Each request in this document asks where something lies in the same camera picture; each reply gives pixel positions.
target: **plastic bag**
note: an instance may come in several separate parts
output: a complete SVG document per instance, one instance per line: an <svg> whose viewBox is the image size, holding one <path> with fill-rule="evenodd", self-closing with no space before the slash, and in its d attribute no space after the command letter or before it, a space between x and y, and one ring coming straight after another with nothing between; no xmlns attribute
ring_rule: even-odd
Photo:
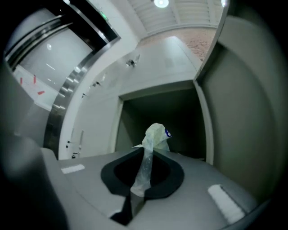
<svg viewBox="0 0 288 230"><path fill-rule="evenodd" d="M144 197L145 190L151 187L150 177L152 171L153 148L169 151L166 140L170 137L171 134L162 124L154 123L146 130L145 138L142 141L144 156L135 182L130 188L130 191L135 195Z"/></svg>

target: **red marking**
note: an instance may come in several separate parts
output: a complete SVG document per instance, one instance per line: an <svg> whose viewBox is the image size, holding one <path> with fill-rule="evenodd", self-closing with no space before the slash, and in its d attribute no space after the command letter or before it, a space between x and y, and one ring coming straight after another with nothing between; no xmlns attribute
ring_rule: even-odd
<svg viewBox="0 0 288 230"><path fill-rule="evenodd" d="M41 94L43 94L43 93L45 93L44 90L43 90L43 91L39 91L39 92L38 92L38 95L41 95Z"/></svg>

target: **ceiling light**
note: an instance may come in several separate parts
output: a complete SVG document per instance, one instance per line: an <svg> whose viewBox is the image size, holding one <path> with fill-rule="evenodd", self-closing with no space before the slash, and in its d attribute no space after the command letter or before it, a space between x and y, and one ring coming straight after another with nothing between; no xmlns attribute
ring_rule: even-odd
<svg viewBox="0 0 288 230"><path fill-rule="evenodd" d="M154 0L155 6L165 8L169 5L169 0Z"/></svg>
<svg viewBox="0 0 288 230"><path fill-rule="evenodd" d="M222 4L223 7L226 6L226 1L227 1L227 0L221 0L221 4Z"/></svg>

